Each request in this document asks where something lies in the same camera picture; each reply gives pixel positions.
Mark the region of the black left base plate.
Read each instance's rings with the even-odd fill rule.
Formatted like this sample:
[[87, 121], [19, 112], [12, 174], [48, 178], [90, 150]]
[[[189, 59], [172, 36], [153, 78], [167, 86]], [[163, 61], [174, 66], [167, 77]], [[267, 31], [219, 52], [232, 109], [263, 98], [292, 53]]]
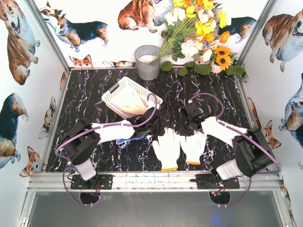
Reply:
[[81, 175], [74, 175], [71, 180], [72, 190], [111, 190], [113, 183], [113, 175], [95, 175], [91, 179], [85, 181]]

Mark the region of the white perforated storage basket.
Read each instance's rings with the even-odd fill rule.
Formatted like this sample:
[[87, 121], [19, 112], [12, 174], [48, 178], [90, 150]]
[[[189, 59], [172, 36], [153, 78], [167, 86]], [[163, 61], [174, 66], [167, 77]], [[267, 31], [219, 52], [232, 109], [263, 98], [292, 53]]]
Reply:
[[123, 77], [102, 95], [106, 106], [123, 119], [144, 114], [157, 104], [160, 109], [163, 100], [153, 96], [151, 91], [128, 77]]

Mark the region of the white glove orange cuff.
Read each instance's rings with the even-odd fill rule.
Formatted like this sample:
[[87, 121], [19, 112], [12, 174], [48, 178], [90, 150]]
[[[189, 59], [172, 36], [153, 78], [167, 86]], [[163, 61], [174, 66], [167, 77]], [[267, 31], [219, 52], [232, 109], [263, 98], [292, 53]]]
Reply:
[[186, 155], [186, 163], [200, 165], [200, 157], [205, 151], [207, 134], [194, 131], [192, 136], [180, 136], [180, 146]]

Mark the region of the blue dotted white glove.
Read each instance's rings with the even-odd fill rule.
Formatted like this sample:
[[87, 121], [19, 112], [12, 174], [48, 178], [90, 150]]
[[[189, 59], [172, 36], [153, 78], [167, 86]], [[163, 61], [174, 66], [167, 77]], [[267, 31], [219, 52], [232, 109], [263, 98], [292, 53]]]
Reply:
[[130, 144], [131, 141], [146, 140], [146, 139], [148, 139], [148, 135], [144, 134], [143, 136], [136, 137], [136, 138], [131, 138], [131, 139], [118, 139], [118, 140], [116, 140], [116, 144], [120, 148], [126, 148]]

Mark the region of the aluminium front rail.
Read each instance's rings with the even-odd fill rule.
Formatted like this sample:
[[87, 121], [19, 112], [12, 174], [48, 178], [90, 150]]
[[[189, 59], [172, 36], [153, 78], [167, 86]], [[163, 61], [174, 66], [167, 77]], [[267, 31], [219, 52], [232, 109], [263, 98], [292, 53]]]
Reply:
[[[171, 171], [171, 172], [106, 172], [113, 176], [114, 192], [190, 192], [197, 191], [192, 182], [197, 174], [209, 174], [210, 171]], [[278, 175], [255, 175], [252, 177], [252, 191], [275, 191], [282, 186]], [[29, 179], [28, 192], [63, 192], [62, 173], [34, 173]]]

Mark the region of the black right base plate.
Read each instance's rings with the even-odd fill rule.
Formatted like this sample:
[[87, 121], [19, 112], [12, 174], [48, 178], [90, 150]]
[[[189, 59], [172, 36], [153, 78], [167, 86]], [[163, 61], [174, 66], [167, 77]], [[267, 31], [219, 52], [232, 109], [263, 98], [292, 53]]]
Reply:
[[238, 178], [230, 178], [222, 180], [218, 175], [214, 174], [196, 174], [190, 182], [195, 182], [198, 189], [239, 189], [240, 184]]

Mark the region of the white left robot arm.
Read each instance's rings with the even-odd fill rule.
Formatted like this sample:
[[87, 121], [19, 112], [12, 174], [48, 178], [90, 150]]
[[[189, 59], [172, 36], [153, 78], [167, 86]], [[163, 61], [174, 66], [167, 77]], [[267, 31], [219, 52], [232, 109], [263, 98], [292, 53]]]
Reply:
[[143, 135], [164, 135], [163, 115], [155, 107], [149, 108], [144, 114], [119, 122], [91, 123], [87, 119], [81, 119], [62, 138], [61, 145], [55, 153], [61, 156], [63, 151], [82, 180], [90, 181], [97, 175], [90, 159], [97, 145], [112, 140], [134, 139]]

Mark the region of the yellow dotted white glove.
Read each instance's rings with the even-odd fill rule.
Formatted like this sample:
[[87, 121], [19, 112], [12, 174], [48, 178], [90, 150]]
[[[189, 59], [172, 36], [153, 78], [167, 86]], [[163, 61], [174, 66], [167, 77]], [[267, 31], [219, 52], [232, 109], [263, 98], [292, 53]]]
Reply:
[[180, 136], [172, 128], [164, 128], [163, 136], [152, 142], [157, 159], [161, 162], [161, 171], [176, 171], [180, 156]]

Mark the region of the grey metal bucket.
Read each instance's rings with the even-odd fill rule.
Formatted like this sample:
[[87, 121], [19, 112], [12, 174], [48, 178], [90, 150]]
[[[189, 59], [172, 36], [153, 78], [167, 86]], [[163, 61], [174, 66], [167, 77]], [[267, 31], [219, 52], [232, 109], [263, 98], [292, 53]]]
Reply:
[[155, 45], [139, 46], [135, 52], [138, 75], [146, 81], [154, 80], [160, 73], [160, 59], [157, 59], [160, 48]]

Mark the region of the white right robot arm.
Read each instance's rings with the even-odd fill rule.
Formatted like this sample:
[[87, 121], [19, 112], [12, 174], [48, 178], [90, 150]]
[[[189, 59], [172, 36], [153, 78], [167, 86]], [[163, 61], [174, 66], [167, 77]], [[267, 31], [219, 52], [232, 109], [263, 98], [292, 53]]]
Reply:
[[260, 129], [245, 129], [204, 114], [191, 102], [181, 107], [183, 113], [178, 133], [180, 146], [188, 164], [199, 165], [208, 136], [215, 137], [233, 148], [234, 159], [215, 168], [223, 181], [234, 177], [261, 174], [277, 161]]

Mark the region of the artificial flower bouquet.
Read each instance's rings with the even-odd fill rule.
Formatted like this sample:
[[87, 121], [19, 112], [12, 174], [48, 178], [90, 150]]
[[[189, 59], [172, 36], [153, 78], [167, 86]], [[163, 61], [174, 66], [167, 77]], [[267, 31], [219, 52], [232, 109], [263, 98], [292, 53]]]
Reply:
[[165, 56], [173, 61], [191, 58], [179, 75], [189, 67], [201, 75], [214, 69], [226, 76], [244, 75], [245, 69], [235, 63], [236, 54], [224, 46], [232, 35], [245, 33], [248, 23], [242, 17], [231, 18], [214, 0], [174, 0], [172, 6], [164, 16], [163, 43], [152, 63]]

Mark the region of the cream knit glove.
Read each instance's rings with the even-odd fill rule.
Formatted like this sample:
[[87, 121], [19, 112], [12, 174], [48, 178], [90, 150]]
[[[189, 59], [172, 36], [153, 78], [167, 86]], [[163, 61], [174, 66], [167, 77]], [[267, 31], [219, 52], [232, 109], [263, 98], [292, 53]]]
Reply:
[[147, 107], [139, 97], [136, 91], [129, 90], [123, 97], [119, 109], [126, 113], [131, 114], [144, 114], [147, 111]]

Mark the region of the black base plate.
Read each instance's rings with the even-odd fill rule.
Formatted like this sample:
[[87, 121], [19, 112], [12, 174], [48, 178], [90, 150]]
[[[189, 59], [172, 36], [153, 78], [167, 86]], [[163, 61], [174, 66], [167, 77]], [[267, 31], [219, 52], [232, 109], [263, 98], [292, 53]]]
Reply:
[[222, 180], [218, 175], [214, 174], [196, 174], [190, 182], [195, 182], [198, 189], [239, 189], [240, 184], [238, 178], [230, 178]]
[[95, 175], [91, 179], [85, 181], [81, 175], [74, 175], [71, 180], [72, 190], [111, 190], [113, 183], [113, 175]]

